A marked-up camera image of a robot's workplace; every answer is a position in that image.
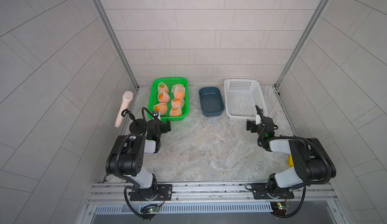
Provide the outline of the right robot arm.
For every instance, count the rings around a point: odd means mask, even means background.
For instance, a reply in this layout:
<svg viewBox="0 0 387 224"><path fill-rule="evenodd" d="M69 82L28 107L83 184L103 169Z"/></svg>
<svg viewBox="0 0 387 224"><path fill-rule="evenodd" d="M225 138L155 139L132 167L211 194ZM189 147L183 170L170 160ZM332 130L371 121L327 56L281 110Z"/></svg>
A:
<svg viewBox="0 0 387 224"><path fill-rule="evenodd" d="M291 156L293 166L271 174L266 184L248 184L246 189L255 199L293 198L293 190L326 184L336 176L336 167L317 138L275 136L278 126L273 119L264 116L259 106L256 111L255 121L247 120L247 130L258 134L258 146L264 150Z"/></svg>

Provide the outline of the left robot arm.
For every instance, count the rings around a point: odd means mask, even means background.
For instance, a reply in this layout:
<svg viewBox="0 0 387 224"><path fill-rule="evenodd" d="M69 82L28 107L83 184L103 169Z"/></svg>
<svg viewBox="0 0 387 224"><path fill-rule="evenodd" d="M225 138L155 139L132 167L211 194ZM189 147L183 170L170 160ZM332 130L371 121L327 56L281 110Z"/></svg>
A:
<svg viewBox="0 0 387 224"><path fill-rule="evenodd" d="M131 201L171 200L172 185L159 184L156 176L144 167L146 153L158 153L161 135L171 130L170 121L161 121L161 107L153 112L142 108L142 118L136 118L128 109L121 109L116 125L120 125L126 115L132 119L130 134L120 135L106 161L107 174L114 175L130 183L125 189L125 197Z"/></svg>

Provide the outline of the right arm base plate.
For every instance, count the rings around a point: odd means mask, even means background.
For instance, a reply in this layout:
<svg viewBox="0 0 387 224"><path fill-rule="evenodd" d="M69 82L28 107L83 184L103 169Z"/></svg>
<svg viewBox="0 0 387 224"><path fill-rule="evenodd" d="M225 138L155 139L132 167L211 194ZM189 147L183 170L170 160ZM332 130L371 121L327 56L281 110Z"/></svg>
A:
<svg viewBox="0 0 387 224"><path fill-rule="evenodd" d="M254 199L293 199L291 188L280 188L276 184L252 183L250 189Z"/></svg>

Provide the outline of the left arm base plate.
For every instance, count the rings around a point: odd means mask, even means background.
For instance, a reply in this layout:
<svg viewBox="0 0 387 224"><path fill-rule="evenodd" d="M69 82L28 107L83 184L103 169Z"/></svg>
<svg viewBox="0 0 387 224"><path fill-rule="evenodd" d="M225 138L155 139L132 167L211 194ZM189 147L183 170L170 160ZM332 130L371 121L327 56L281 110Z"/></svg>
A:
<svg viewBox="0 0 387 224"><path fill-rule="evenodd" d="M172 195L171 184L156 184L146 189L133 189L128 192L130 201L169 201Z"/></svg>

